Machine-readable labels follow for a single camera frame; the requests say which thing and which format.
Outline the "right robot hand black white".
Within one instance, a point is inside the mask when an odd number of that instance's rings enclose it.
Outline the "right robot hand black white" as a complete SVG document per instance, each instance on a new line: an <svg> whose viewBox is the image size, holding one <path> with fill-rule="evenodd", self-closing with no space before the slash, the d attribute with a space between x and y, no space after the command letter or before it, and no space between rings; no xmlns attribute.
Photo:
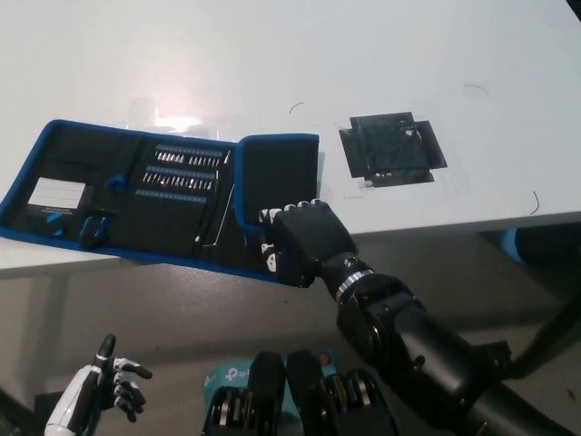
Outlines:
<svg viewBox="0 0 581 436"><path fill-rule="evenodd" d="M320 199L262 209L260 253L279 282L306 288L322 276L323 265L358 252L350 233Z"/></svg>

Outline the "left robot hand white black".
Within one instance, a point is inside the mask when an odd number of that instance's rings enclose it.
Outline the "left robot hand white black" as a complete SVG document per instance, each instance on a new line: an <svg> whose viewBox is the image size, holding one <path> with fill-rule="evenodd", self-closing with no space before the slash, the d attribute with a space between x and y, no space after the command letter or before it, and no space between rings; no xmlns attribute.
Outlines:
<svg viewBox="0 0 581 436"><path fill-rule="evenodd" d="M132 379L150 380L153 373L140 363L114 355L116 337L104 337L91 363L70 380L54 406L45 435L93 435L104 411L118 409L135 423L146 399Z"/></svg>

